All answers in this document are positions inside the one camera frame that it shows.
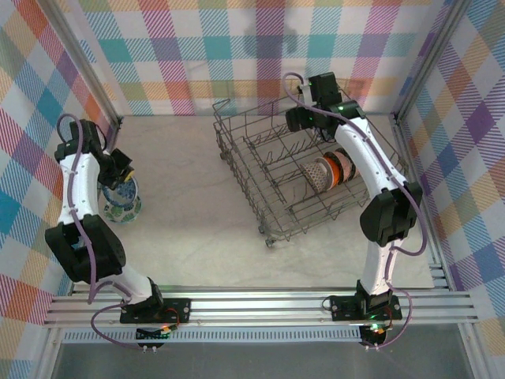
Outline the blue white patterned bowl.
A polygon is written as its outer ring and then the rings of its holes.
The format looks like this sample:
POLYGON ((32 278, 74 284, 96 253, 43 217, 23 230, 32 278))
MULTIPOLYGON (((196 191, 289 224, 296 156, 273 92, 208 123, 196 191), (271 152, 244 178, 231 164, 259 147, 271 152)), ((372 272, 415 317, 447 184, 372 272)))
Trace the blue white patterned bowl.
POLYGON ((103 186, 105 217, 112 223, 131 223, 139 215, 142 203, 137 180, 132 177, 116 189, 103 186))

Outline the grey wire dish rack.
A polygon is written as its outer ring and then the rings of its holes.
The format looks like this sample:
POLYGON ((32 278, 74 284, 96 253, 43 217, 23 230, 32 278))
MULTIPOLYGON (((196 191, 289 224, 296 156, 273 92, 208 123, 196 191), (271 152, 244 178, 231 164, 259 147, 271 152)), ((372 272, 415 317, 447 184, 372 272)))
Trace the grey wire dish rack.
POLYGON ((225 160, 253 210, 267 246, 290 240, 328 220, 336 220, 350 208, 365 210, 370 196, 358 174, 353 180, 317 193, 301 171, 301 165, 318 157, 332 159, 341 146, 314 129, 291 133, 286 112, 278 101, 267 104, 266 116, 253 121, 247 113, 222 118, 226 101, 215 104, 215 133, 220 157, 225 160))

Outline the small controller board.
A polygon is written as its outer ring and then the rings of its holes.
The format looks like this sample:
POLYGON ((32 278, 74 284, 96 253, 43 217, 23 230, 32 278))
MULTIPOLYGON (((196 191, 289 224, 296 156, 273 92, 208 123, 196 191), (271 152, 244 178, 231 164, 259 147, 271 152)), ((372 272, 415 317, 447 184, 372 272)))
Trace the small controller board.
POLYGON ((144 353, 147 350, 156 353, 165 344, 164 340, 169 339, 171 332, 171 325, 164 325, 161 328, 137 328, 136 341, 144 353))
POLYGON ((362 325, 359 327, 360 345, 365 348, 377 348, 384 344, 387 338, 388 326, 386 325, 362 325))

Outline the small mosaic tile pattern bowl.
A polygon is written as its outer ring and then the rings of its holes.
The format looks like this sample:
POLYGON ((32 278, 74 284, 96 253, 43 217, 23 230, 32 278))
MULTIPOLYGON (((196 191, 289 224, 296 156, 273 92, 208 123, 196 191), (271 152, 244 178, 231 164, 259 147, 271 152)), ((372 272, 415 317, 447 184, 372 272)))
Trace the small mosaic tile pattern bowl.
POLYGON ((301 171, 308 180, 310 186, 317 193, 322 193, 327 190, 328 172, 322 163, 311 162, 302 164, 301 171))

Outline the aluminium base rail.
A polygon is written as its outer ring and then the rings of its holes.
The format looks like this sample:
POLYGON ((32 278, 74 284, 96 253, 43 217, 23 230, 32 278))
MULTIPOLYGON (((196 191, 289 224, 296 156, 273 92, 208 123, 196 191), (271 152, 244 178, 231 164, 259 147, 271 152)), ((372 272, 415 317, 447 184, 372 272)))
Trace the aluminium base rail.
MULTIPOLYGON (((201 327, 313 326, 331 324, 329 295, 352 295, 350 288, 255 288, 168 287, 166 298, 190 298, 189 325, 201 327)), ((52 300, 44 324, 48 328, 85 327, 94 313, 98 326, 118 326, 120 298, 104 289, 88 304, 88 288, 78 284, 69 296, 52 300)), ((398 295, 402 313, 412 314, 412 323, 475 323, 477 310, 470 294, 439 289, 412 290, 398 295)))

